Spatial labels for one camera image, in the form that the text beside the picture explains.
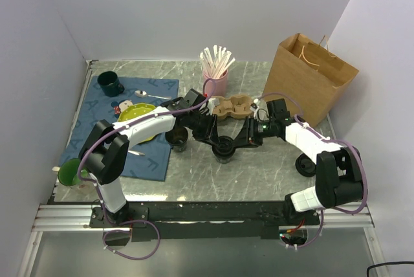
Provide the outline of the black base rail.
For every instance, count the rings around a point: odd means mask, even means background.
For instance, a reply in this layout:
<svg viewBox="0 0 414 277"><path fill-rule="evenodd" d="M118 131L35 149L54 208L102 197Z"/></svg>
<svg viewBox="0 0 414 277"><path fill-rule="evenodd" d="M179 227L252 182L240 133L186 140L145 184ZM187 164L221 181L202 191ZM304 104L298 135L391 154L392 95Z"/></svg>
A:
<svg viewBox="0 0 414 277"><path fill-rule="evenodd" d="M134 242L152 239L278 239L280 227L319 225L316 211L295 212L282 201L131 202L117 221L93 208L93 229L131 230Z"/></svg>

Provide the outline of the green polka dot plate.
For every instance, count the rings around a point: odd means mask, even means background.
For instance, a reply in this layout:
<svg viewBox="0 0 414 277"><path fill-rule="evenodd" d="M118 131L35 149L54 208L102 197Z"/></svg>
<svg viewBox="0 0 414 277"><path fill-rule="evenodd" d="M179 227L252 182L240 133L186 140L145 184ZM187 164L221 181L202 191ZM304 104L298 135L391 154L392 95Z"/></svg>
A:
<svg viewBox="0 0 414 277"><path fill-rule="evenodd" d="M128 101L122 102L119 107L122 112L120 113L118 120L113 124L115 129L119 128L122 124L126 124L132 120L140 118L141 116L147 115L156 108L152 104L130 104Z"/></svg>

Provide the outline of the brown pulp cup carrier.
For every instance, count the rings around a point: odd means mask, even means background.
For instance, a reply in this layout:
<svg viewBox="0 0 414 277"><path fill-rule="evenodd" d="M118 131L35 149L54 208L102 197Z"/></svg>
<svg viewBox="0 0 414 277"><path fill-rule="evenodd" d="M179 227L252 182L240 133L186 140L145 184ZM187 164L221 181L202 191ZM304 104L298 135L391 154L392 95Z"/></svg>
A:
<svg viewBox="0 0 414 277"><path fill-rule="evenodd" d="M228 117L240 120L254 114L250 110L253 100L247 94L237 94L229 98L216 96L215 99L217 101L215 102L216 106L213 109L213 114L217 115L218 121Z"/></svg>

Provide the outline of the brown paper bag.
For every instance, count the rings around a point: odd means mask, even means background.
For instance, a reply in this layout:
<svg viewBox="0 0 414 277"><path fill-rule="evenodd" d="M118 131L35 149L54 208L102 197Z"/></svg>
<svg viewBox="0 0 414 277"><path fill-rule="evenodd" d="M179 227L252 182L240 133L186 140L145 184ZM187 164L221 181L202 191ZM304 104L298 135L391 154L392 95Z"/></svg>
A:
<svg viewBox="0 0 414 277"><path fill-rule="evenodd" d="M343 95L359 70L303 34L282 41L263 94L284 98L291 114L316 127Z"/></svg>

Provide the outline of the green cup at edge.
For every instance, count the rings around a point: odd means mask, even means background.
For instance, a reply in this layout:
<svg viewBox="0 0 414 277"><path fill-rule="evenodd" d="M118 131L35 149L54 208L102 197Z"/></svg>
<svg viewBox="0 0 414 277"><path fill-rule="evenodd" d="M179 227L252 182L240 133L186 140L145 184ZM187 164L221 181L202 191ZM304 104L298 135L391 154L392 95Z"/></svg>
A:
<svg viewBox="0 0 414 277"><path fill-rule="evenodd" d="M78 167L81 163L79 158L73 158L65 162L58 170L58 181L60 184L73 187L82 183L78 177Z"/></svg>

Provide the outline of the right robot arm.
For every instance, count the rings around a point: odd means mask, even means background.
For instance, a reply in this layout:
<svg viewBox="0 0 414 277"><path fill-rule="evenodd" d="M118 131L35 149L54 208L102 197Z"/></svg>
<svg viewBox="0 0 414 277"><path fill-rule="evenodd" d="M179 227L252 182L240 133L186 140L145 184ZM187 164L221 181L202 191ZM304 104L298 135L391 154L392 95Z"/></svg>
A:
<svg viewBox="0 0 414 277"><path fill-rule="evenodd" d="M253 116L245 118L230 150L256 148L263 139L277 137L298 148L296 169L315 178L314 186L285 196L282 215L298 224L308 212L335 209L358 214L366 206L367 179L361 157L354 146L318 133L298 116L291 116L283 99L267 102L268 117L261 120L258 100L250 105Z"/></svg>

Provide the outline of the dark green mug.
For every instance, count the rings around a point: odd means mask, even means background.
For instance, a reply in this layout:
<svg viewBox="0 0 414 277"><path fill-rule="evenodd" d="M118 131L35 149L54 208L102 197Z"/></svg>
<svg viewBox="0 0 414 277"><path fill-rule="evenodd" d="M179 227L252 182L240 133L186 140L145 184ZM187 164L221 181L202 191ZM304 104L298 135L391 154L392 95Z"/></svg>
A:
<svg viewBox="0 0 414 277"><path fill-rule="evenodd" d="M116 97L125 91L125 87L120 83L117 73L113 71L101 73L97 78L97 82L104 95L108 97Z"/></svg>

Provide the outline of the white paper straws bundle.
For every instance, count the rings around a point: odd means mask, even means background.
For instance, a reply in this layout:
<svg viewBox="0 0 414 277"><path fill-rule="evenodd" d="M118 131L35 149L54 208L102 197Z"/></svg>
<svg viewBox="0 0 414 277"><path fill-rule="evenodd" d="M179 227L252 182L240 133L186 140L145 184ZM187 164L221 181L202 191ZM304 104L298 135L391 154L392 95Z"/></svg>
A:
<svg viewBox="0 0 414 277"><path fill-rule="evenodd" d="M207 77L219 79L235 62L232 52L226 47L213 46L213 52L209 47L203 49L199 54L202 71Z"/></svg>

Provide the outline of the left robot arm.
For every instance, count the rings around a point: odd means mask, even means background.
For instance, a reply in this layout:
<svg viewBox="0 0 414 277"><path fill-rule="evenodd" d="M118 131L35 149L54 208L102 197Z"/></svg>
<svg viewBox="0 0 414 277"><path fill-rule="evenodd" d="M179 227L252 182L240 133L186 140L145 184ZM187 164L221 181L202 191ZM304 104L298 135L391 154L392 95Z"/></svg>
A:
<svg viewBox="0 0 414 277"><path fill-rule="evenodd" d="M96 191L112 226L122 226L128 218L129 203L122 191L120 176L131 147L149 137L178 127L192 130L195 140L218 148L221 143L217 116L213 109L218 101L191 89L186 96L164 102L154 110L126 122L97 122L80 153L80 168L91 175Z"/></svg>

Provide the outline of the silver spoon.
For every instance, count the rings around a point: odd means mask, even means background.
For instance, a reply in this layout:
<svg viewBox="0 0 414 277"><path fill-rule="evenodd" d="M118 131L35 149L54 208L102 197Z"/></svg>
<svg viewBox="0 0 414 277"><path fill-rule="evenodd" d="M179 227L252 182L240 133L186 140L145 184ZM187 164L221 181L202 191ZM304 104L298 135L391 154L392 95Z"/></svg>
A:
<svg viewBox="0 0 414 277"><path fill-rule="evenodd" d="M136 90L134 94L140 98L152 97L152 98L158 98L162 100L171 100L170 96L156 96L156 95L148 94L146 91L142 91L142 90Z"/></svg>

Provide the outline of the pink straw holder cup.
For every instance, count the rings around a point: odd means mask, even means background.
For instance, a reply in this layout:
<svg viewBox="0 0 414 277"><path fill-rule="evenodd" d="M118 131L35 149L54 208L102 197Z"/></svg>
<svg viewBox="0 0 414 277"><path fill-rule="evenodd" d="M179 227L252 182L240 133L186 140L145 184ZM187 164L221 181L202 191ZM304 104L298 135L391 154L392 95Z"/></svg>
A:
<svg viewBox="0 0 414 277"><path fill-rule="evenodd" d="M223 72L220 78L210 78L207 74L203 74L204 84L203 93L207 96L226 96L228 71Z"/></svg>

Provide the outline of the silver fork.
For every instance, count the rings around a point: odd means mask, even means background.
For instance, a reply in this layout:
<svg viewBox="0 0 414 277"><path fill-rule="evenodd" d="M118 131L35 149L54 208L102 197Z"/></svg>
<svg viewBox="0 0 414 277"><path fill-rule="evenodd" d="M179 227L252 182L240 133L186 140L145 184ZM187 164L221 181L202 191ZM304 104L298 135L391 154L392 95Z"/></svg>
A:
<svg viewBox="0 0 414 277"><path fill-rule="evenodd" d="M139 151L133 151L133 150L128 150L129 153L133 154L133 155L137 155L137 156L145 156L145 153L139 152Z"/></svg>

